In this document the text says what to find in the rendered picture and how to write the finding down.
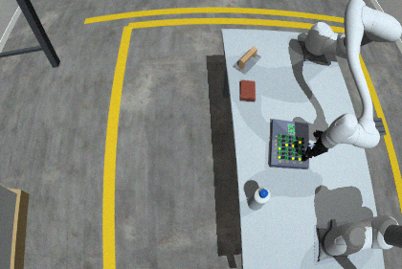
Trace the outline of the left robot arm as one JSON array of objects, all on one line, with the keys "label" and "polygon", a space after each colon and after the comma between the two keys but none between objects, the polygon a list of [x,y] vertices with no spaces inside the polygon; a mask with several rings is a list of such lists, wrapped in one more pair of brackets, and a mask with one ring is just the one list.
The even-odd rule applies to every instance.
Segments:
[{"label": "left robot arm", "polygon": [[331,219],[330,228],[319,229],[318,235],[318,260],[335,256],[346,257],[371,248],[390,249],[393,246],[402,248],[402,226],[389,215],[375,216],[338,227],[336,219]]}]

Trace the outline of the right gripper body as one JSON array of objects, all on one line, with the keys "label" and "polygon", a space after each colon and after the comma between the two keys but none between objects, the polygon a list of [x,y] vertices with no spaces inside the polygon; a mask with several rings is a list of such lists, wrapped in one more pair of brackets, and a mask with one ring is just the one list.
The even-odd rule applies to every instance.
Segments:
[{"label": "right gripper body", "polygon": [[[322,136],[321,136],[322,137]],[[316,149],[316,148],[318,148],[320,151],[327,151],[329,148],[325,148],[325,146],[322,144],[322,139],[321,139],[321,137],[317,140],[317,142],[316,143],[314,143],[313,145],[313,147],[314,147],[314,150]],[[318,150],[318,151],[319,151]]]}]

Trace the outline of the grey bottle with blue cap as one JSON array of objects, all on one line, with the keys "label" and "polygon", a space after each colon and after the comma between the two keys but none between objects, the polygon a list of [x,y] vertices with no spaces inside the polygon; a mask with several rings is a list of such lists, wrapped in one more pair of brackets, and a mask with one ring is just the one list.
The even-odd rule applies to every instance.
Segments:
[{"label": "grey bottle with blue cap", "polygon": [[249,199],[248,206],[251,210],[259,210],[260,207],[262,207],[265,203],[269,201],[270,197],[271,192],[267,188],[258,188]]}]

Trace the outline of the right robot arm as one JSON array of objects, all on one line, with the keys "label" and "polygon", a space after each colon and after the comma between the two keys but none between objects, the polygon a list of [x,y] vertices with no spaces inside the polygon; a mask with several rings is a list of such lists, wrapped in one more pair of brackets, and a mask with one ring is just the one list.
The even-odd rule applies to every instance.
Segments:
[{"label": "right robot arm", "polygon": [[344,25],[345,33],[337,34],[324,22],[315,23],[305,42],[299,43],[305,61],[326,63],[324,53],[347,59],[363,105],[362,115],[356,119],[354,115],[345,113],[332,122],[325,132],[316,130],[313,135],[316,141],[322,136],[326,148],[333,148],[337,144],[373,148],[379,143],[380,134],[372,118],[372,101],[359,60],[360,46],[371,41],[395,42],[402,34],[402,27],[394,17],[367,7],[363,0],[349,0]]}]

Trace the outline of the red-brown rectangular block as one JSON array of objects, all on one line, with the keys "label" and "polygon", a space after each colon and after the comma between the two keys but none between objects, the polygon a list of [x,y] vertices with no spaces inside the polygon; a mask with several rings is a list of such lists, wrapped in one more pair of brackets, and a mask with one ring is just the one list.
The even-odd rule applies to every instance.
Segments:
[{"label": "red-brown rectangular block", "polygon": [[251,80],[240,81],[240,100],[252,101],[256,100],[256,82]]}]

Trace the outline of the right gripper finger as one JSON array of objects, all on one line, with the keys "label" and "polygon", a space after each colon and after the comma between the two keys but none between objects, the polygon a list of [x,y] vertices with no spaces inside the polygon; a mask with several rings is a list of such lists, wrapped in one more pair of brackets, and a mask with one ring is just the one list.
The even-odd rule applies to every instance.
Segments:
[{"label": "right gripper finger", "polygon": [[[303,160],[303,161],[305,161],[307,158],[309,158],[309,156],[311,156],[314,152],[317,152],[317,151],[319,150],[318,148],[316,148],[316,149],[314,150],[313,146],[314,146],[314,145],[308,144],[308,148],[307,148],[306,151],[305,151],[306,157],[305,157],[305,155],[302,156],[302,160]],[[308,156],[307,156],[307,155],[308,155]]]},{"label": "right gripper finger", "polygon": [[[320,154],[323,154],[323,153],[325,153],[325,152],[328,152],[328,150],[327,151],[317,151],[316,153],[314,153],[314,154],[312,154],[311,156],[309,156],[309,158],[312,158],[312,156],[314,156],[314,157],[316,157],[316,156],[318,156],[318,155],[320,155]],[[306,160],[308,160],[309,158],[307,158]],[[306,161],[305,160],[305,161]],[[304,161],[304,162],[305,162]]]}]

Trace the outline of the grey switch panel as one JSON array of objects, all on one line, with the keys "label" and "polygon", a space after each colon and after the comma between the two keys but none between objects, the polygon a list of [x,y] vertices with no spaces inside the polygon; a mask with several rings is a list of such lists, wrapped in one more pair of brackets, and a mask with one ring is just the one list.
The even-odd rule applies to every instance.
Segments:
[{"label": "grey switch panel", "polygon": [[269,167],[309,169],[309,159],[302,160],[309,144],[308,123],[273,119],[271,142]]}]

